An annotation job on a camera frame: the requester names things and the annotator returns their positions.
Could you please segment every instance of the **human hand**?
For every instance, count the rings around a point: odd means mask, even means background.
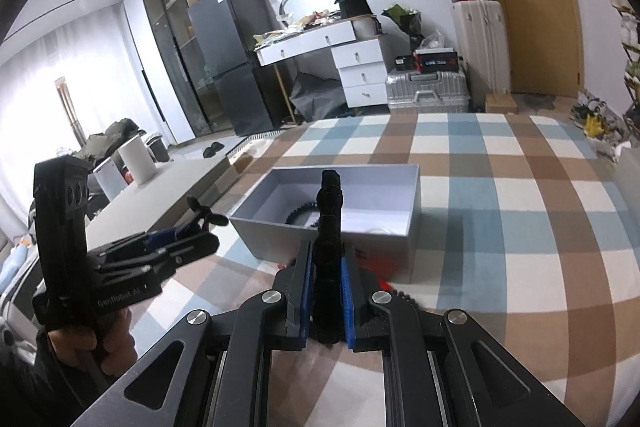
[[[116,312],[116,320],[107,331],[102,345],[108,355],[100,364],[105,375],[120,377],[138,359],[134,349],[136,342],[129,333],[131,311],[128,308]],[[78,359],[76,349],[92,351],[97,346],[95,333],[84,326],[67,326],[60,330],[50,331],[51,346],[60,362],[85,371]]]

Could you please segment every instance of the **blue gripper pad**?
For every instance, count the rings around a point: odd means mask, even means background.
[[[150,233],[145,239],[144,245],[148,252],[153,252],[174,242],[175,229],[166,229],[162,232]]]
[[[353,298],[351,298],[351,283],[346,258],[340,261],[340,295],[342,296],[342,314],[344,315],[344,335],[347,339],[347,347],[353,349],[356,345],[356,328],[354,325]]]
[[[314,264],[311,253],[306,256],[305,283],[302,286],[302,302],[300,303],[300,344],[306,346],[309,337],[311,317],[311,281],[314,279]]]

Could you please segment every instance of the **white cylinder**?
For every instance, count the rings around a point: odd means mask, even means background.
[[[138,185],[145,184],[156,175],[154,163],[140,136],[133,137],[121,146],[118,151],[131,176]]]
[[[98,165],[94,169],[94,175],[109,201],[113,201],[118,194],[127,188],[127,182],[111,158],[107,158]]]

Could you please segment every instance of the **dark gray refrigerator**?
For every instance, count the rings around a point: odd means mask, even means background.
[[[261,67],[254,35],[273,30],[265,0],[199,0],[193,31],[227,118],[238,136],[277,129],[287,116],[275,70]]]

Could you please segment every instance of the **propeller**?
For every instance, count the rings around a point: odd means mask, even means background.
[[[226,225],[229,224],[226,216],[214,214],[208,206],[201,204],[198,199],[193,196],[187,196],[187,204],[193,211],[194,216],[190,222],[178,227],[175,232],[175,238],[177,240],[186,239],[200,232],[208,232],[209,225],[226,227]]]

